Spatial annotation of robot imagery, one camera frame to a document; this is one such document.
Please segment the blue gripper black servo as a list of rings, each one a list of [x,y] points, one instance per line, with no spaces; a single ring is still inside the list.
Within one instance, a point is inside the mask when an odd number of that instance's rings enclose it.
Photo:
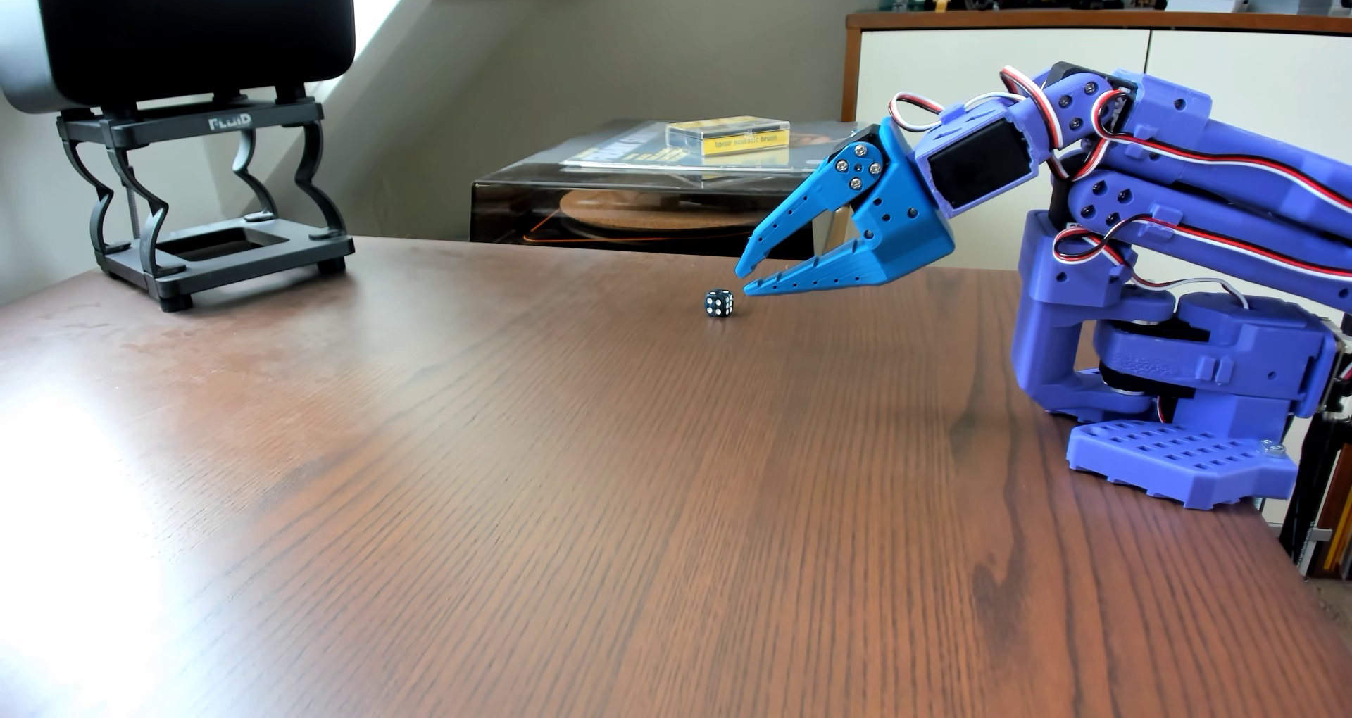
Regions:
[[[860,238],[744,287],[748,296],[865,288],[950,256],[953,219],[1036,178],[1046,158],[1046,120],[1036,100],[950,105],[909,143],[895,116],[869,138],[844,143],[754,226],[735,264],[748,277],[773,247],[823,214],[860,200]]]

